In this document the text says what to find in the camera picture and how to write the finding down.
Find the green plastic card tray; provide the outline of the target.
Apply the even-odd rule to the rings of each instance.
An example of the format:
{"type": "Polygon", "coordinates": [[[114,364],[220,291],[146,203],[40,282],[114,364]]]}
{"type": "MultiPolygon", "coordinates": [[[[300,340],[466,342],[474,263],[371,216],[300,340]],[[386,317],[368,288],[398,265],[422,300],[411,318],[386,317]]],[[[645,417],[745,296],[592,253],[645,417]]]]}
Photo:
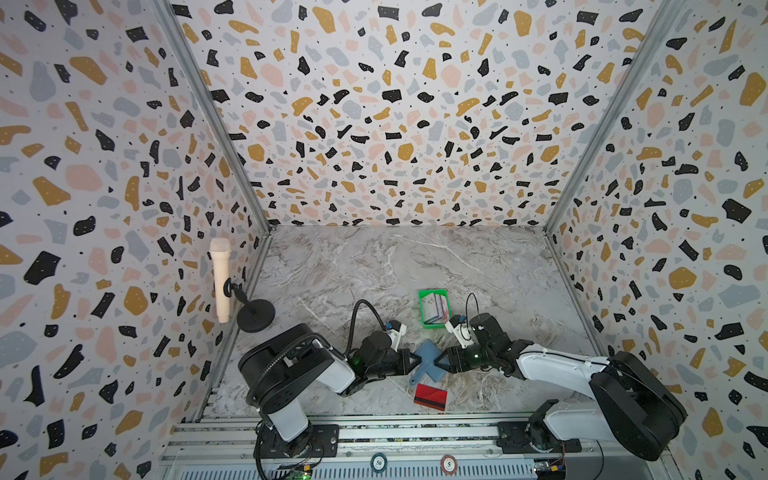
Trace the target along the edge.
{"type": "Polygon", "coordinates": [[[425,329],[443,328],[451,317],[448,293],[444,289],[418,292],[421,324],[425,329]]]}

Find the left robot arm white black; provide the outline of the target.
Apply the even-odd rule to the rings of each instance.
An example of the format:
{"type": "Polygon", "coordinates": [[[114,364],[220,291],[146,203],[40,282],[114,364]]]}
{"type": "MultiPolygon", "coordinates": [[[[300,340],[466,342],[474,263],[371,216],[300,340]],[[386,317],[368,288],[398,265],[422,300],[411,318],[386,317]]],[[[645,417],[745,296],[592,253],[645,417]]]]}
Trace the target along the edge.
{"type": "Polygon", "coordinates": [[[318,382],[345,397],[369,383],[406,376],[422,363],[416,353],[397,349],[386,331],[375,331],[343,353],[304,323],[252,348],[238,362],[248,386],[246,403],[286,444],[302,444],[312,431],[299,396],[318,382]]]}

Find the red card black stripe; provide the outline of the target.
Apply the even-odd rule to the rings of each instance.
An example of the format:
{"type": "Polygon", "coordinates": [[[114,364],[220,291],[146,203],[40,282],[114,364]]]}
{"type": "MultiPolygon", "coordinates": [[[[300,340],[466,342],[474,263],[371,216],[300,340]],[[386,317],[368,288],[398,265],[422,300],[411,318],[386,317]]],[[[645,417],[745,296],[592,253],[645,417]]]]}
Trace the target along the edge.
{"type": "Polygon", "coordinates": [[[447,405],[448,392],[443,389],[418,384],[414,394],[414,403],[427,408],[444,411],[447,405]]]}

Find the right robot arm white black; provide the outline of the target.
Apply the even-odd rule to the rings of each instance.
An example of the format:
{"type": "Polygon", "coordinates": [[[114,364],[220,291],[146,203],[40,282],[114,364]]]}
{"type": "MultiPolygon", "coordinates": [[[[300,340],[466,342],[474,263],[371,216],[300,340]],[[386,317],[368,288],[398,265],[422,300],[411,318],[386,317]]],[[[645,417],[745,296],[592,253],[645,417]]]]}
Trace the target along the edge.
{"type": "Polygon", "coordinates": [[[539,381],[581,395],[545,401],[518,435],[522,446],[548,453],[571,440],[615,441],[645,461],[660,458],[678,436],[687,412],[635,355],[585,356],[511,339],[483,313],[460,333],[468,345],[445,349],[435,365],[447,373],[498,370],[507,378],[539,381]]]}

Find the blue card holder wallet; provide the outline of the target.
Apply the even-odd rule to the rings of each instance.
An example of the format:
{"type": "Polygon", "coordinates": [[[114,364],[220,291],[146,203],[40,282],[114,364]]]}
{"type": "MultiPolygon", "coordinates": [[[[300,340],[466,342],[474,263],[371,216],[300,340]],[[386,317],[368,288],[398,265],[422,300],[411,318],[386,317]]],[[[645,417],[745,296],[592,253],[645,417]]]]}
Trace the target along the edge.
{"type": "Polygon", "coordinates": [[[435,360],[441,350],[431,340],[425,340],[415,351],[421,362],[409,380],[409,385],[415,387],[425,376],[433,382],[440,382],[447,372],[435,365],[435,360]]]}

